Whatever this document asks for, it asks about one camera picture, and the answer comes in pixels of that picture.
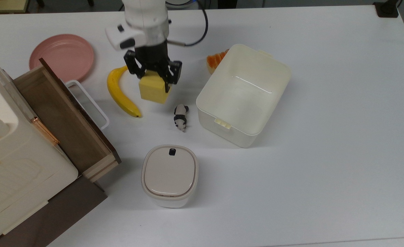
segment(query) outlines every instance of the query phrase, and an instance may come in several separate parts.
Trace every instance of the yellow cube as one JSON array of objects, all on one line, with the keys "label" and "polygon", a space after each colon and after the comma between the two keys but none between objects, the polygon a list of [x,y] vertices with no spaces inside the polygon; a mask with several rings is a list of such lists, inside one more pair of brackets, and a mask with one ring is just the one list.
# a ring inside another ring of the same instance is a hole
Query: yellow cube
[{"label": "yellow cube", "polygon": [[166,93],[164,80],[157,72],[151,70],[147,70],[146,74],[141,78],[139,87],[142,99],[164,104],[169,96],[169,93]]}]

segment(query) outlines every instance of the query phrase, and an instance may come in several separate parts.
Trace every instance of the white plastic container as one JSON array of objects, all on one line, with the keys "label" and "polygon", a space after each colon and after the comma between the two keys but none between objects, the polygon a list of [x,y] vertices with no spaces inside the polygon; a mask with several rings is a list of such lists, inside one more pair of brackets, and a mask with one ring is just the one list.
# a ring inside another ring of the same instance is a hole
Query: white plastic container
[{"label": "white plastic container", "polygon": [[161,145],[147,154],[141,182],[144,192],[165,208],[180,208],[196,189],[199,166],[186,147]]},{"label": "white plastic container", "polygon": [[48,203],[78,175],[31,120],[34,114],[0,68],[0,235]]},{"label": "white plastic container", "polygon": [[196,99],[200,124],[246,148],[263,130],[291,78],[290,68],[242,44],[230,48]]}]

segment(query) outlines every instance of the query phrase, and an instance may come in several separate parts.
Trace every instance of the black cable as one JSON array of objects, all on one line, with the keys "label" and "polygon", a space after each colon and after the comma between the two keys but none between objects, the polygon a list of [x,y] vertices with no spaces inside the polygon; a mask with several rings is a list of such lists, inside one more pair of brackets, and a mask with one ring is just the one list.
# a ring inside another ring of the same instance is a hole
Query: black cable
[{"label": "black cable", "polygon": [[198,41],[190,43],[190,44],[185,44],[184,46],[194,46],[196,44],[199,44],[205,38],[206,33],[208,32],[208,16],[206,15],[205,8],[204,8],[204,6],[202,6],[202,3],[199,0],[196,0],[196,2],[198,2],[200,8],[202,8],[202,12],[205,17],[205,32],[203,33],[202,37]]}]

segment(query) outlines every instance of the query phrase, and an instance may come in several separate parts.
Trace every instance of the white lidded container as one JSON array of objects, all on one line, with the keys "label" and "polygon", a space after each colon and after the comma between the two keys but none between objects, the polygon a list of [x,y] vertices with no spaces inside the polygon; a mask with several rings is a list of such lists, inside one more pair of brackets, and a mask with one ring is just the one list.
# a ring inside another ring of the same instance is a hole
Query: white lidded container
[{"label": "white lidded container", "polygon": [[0,235],[48,203],[78,176],[33,124],[35,114],[0,68]]},{"label": "white lidded container", "polygon": [[180,208],[196,189],[199,166],[194,153],[186,147],[161,145],[147,154],[141,183],[144,192],[165,208]]}]

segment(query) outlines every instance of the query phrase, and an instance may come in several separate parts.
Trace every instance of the table surface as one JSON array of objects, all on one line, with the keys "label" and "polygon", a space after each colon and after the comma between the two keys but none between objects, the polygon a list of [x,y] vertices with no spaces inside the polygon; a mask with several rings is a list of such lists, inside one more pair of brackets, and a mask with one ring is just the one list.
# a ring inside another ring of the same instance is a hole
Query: table surface
[{"label": "table surface", "polygon": [[291,247],[404,247],[404,238],[400,239],[375,239],[352,242],[337,242],[324,244],[299,244],[288,245]]},{"label": "table surface", "polygon": [[[124,65],[104,28],[122,12],[0,16],[0,66],[28,71],[37,44],[61,33],[84,37],[96,60],[83,86],[110,118],[104,134],[123,163],[99,179],[109,198],[51,246],[275,246],[404,237],[404,24],[373,6],[207,11],[194,47],[169,46],[183,61],[167,103],[142,100],[128,73],[122,88],[143,118],[111,99],[106,78]],[[169,38],[191,42],[200,11],[170,11]],[[203,129],[195,100],[210,77],[205,58],[233,44],[288,64],[292,79],[254,144],[241,149]],[[173,109],[188,105],[188,127]],[[178,144],[197,156],[196,195],[161,208],[141,187],[147,152]]]},{"label": "table surface", "polygon": [[0,13],[24,13],[28,0],[0,0]]}]

